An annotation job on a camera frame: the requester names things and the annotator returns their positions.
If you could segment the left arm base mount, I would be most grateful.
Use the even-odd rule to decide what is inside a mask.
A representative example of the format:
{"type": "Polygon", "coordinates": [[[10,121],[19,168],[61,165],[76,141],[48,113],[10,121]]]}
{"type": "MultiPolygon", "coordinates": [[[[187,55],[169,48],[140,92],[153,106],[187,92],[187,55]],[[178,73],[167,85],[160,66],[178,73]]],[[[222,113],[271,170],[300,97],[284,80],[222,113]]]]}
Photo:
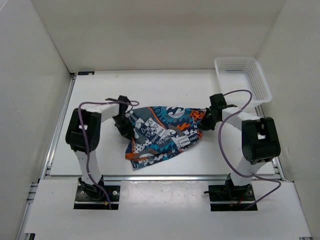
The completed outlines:
{"type": "Polygon", "coordinates": [[[73,208],[75,210],[118,210],[121,186],[105,185],[103,188],[109,197],[110,204],[105,193],[100,189],[98,189],[98,192],[92,192],[78,184],[73,208]]]}

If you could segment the black label tag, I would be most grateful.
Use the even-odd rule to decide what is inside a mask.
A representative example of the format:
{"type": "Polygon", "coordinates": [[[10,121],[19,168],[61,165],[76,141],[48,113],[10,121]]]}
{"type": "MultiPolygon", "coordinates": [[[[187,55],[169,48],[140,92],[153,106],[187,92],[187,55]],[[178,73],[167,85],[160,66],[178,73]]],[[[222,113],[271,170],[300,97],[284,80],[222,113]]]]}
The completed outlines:
{"type": "Polygon", "coordinates": [[[78,76],[92,76],[95,74],[95,71],[79,71],[78,76]]]}

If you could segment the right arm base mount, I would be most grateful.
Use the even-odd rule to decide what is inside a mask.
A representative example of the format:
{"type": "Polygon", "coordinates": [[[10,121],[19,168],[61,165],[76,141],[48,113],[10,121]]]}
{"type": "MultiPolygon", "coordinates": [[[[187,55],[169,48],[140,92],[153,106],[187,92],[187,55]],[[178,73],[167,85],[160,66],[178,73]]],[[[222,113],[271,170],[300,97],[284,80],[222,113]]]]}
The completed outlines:
{"type": "Polygon", "coordinates": [[[235,186],[229,176],[224,184],[209,185],[203,193],[209,196],[211,212],[258,210],[252,184],[235,186]]]}

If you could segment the aluminium rail front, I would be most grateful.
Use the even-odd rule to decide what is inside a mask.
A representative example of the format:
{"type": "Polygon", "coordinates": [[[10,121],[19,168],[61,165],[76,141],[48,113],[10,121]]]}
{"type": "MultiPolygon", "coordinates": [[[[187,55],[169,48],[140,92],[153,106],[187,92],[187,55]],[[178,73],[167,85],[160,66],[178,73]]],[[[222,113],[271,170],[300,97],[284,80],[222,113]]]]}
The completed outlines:
{"type": "Polygon", "coordinates": [[[104,175],[105,181],[224,181],[227,175],[104,175]]]}

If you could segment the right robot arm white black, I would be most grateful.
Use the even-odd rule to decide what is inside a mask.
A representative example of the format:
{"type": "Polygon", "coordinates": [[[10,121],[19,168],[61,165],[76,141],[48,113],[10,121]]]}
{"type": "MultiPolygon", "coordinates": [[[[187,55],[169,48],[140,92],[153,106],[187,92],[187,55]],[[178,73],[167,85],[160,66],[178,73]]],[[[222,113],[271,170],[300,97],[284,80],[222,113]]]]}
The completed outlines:
{"type": "Polygon", "coordinates": [[[199,128],[203,131],[214,130],[216,124],[220,123],[218,145],[222,157],[231,168],[224,193],[230,200],[236,200],[248,189],[258,170],[281,153],[275,121],[271,117],[258,117],[245,112],[244,108],[249,103],[242,108],[227,104],[222,93],[214,94],[209,99],[210,107],[206,109],[199,128]],[[223,150],[222,128],[226,124],[241,131],[242,158],[237,167],[231,164],[223,150]]]}

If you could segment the white plastic basket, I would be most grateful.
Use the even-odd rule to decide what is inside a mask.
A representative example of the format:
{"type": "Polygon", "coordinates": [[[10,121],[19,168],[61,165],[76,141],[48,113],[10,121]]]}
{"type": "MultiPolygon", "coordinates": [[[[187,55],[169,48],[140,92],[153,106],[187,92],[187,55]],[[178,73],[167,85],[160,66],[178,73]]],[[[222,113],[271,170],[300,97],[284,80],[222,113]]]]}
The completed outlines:
{"type": "Polygon", "coordinates": [[[218,84],[223,94],[248,90],[252,100],[248,105],[255,108],[272,100],[272,94],[259,62],[253,57],[217,57],[214,67],[218,84]]]}

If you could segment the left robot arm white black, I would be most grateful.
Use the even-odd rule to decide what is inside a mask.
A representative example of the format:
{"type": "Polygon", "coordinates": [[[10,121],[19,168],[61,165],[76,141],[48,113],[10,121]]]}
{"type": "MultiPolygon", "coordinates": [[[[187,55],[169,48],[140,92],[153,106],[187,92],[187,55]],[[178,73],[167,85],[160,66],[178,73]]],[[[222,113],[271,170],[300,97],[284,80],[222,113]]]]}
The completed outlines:
{"type": "Polygon", "coordinates": [[[65,135],[65,142],[76,155],[82,176],[78,179],[83,191],[94,201],[103,200],[111,205],[110,194],[104,185],[104,177],[99,170],[96,149],[100,143],[102,123],[112,119],[123,138],[132,140],[134,126],[126,113],[138,106],[136,100],[120,95],[117,99],[104,101],[84,101],[75,108],[65,135]]]}

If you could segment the colourful patterned shorts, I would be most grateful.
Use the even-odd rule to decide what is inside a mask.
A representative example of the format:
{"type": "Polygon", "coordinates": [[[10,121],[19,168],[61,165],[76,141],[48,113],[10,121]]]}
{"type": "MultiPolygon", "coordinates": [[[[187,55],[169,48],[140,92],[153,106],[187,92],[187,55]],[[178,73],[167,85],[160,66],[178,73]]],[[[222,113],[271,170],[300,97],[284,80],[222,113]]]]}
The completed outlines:
{"type": "Polygon", "coordinates": [[[195,145],[203,136],[200,123],[206,109],[148,106],[125,116],[134,136],[125,151],[134,171],[169,160],[195,145]]]}

